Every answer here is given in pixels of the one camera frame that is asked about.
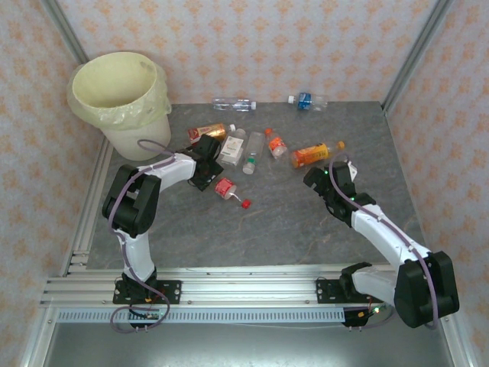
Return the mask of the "red label bottle red cap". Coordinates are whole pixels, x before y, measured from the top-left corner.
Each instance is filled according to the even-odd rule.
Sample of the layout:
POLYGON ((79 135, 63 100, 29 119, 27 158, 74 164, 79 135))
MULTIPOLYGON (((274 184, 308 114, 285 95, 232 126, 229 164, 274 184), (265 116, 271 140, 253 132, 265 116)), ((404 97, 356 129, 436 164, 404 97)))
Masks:
POLYGON ((249 199, 242 199, 238 194, 236 184, 226 177, 223 177, 215 184, 214 192, 224 200, 238 202, 239 206, 243 209, 248 209, 251 206, 251 201, 249 199))

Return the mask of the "orange juice bottle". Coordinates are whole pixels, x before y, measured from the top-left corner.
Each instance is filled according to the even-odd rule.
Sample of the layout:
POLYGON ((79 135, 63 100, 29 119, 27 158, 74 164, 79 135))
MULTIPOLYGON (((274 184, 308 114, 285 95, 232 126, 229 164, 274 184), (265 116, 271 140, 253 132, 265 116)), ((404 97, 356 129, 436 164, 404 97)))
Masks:
POLYGON ((291 154, 291 163, 294 168, 303 167, 318 161, 324 161, 332 158, 335 154, 345 149, 343 141, 337 141, 333 145, 325 143, 295 150, 291 154))

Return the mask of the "small orange label bottle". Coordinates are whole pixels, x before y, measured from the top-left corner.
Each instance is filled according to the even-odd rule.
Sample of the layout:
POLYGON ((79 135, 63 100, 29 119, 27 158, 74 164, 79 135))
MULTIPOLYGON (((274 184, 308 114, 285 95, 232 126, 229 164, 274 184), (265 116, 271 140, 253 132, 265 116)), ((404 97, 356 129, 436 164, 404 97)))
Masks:
POLYGON ((270 153, 275 159, 281 158, 287 152, 287 146, 281 136, 272 128, 266 128, 264 131, 267 139, 267 146, 270 153))

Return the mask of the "white ribbed plastic bin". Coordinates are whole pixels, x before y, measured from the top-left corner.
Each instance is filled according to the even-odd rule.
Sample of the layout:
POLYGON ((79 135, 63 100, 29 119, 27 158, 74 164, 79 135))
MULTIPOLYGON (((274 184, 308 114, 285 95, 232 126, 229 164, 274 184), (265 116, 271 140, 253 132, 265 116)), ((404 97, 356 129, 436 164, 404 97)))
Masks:
POLYGON ((146 161, 156 157, 157 153, 170 143, 172 134, 168 115, 139 129, 98 129, 122 157, 130 161, 146 161))

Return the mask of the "pale yellow bin liner bag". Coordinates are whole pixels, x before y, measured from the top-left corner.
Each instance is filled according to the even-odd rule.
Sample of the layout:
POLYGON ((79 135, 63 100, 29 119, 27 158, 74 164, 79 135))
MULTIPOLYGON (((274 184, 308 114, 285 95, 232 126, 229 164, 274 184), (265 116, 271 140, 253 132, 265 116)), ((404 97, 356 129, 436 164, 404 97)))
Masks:
POLYGON ((170 114, 167 75, 135 52, 114 52, 77 67, 66 88, 78 118, 101 130, 139 129, 170 114))

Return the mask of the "clear bottle white label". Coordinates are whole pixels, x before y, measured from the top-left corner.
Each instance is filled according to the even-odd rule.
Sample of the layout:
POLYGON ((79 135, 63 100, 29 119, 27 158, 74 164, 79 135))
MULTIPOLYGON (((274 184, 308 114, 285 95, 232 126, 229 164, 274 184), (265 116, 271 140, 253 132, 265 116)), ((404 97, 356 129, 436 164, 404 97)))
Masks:
POLYGON ((222 143, 222 148, 217 158, 220 165, 237 166, 245 149, 248 136, 242 128, 237 128, 228 133, 222 143))

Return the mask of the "clear bottle pale blue label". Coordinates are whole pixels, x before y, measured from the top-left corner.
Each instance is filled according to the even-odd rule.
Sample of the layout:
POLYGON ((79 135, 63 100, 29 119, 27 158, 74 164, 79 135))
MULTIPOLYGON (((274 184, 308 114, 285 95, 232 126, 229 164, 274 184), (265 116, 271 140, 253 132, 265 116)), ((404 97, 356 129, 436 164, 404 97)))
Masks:
POLYGON ((219 97, 212 100, 212 106, 219 111, 250 112, 257 108, 257 103, 250 99, 219 97))

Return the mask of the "small circuit board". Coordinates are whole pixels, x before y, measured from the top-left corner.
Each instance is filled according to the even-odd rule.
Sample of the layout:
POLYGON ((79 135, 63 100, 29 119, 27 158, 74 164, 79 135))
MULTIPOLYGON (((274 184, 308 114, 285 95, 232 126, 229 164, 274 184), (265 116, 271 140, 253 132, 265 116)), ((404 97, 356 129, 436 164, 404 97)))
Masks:
POLYGON ((386 304, 377 305, 376 307, 367 308, 366 310, 361 310, 358 312, 357 316, 359 318, 368 319, 375 314, 380 313, 386 308, 386 304))
POLYGON ((138 318, 139 320, 159 320, 162 317, 158 311, 152 312, 150 310, 141 311, 130 309, 129 312, 134 318, 138 318))

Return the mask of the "metal shelf sheet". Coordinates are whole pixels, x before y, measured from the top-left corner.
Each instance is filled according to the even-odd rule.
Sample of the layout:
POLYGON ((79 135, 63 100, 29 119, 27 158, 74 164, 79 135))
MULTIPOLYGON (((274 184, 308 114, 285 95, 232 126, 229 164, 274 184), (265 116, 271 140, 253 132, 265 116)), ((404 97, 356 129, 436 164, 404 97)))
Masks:
POLYGON ((121 335, 59 324, 44 367, 454 367, 444 336, 398 320, 371 330, 333 325, 176 323, 121 335))

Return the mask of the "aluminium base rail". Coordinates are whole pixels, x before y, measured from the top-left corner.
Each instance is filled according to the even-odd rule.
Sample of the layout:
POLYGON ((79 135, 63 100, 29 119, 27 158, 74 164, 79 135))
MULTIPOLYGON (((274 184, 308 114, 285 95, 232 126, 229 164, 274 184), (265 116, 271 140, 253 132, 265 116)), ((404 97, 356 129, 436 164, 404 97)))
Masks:
MULTIPOLYGON (((316 279, 336 279, 345 265, 280 265, 230 268, 162 268, 158 277, 182 281, 181 307, 312 307, 316 279)), ((110 307, 118 270, 70 267, 49 278, 40 304, 110 307)))

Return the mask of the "aluminium frame post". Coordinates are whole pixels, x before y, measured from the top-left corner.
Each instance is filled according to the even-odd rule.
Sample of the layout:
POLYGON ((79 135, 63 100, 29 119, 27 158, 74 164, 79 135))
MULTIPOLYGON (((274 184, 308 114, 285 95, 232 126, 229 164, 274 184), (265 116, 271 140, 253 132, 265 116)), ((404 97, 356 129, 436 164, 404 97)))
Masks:
POLYGON ((58 307, 42 307, 33 322, 33 328, 21 359, 20 367, 43 367, 50 348, 57 318, 58 307))
POLYGON ((453 2, 454 0, 436 0, 429 17, 419 32, 410 52, 407 54, 407 57, 397 73, 384 101, 381 103, 385 117, 388 117, 389 113, 395 108, 398 99, 410 81, 410 77, 413 75, 422 56, 428 50, 429 44, 435 37, 438 28, 444 21, 453 2))
POLYGON ((454 367, 478 367, 468 335, 463 309, 440 319, 443 336, 454 367))
POLYGON ((58 0, 40 0, 40 3, 43 5, 49 18, 57 28, 63 42, 74 59, 79 64, 88 63, 89 57, 83 49, 76 32, 73 30, 73 27, 58 0))

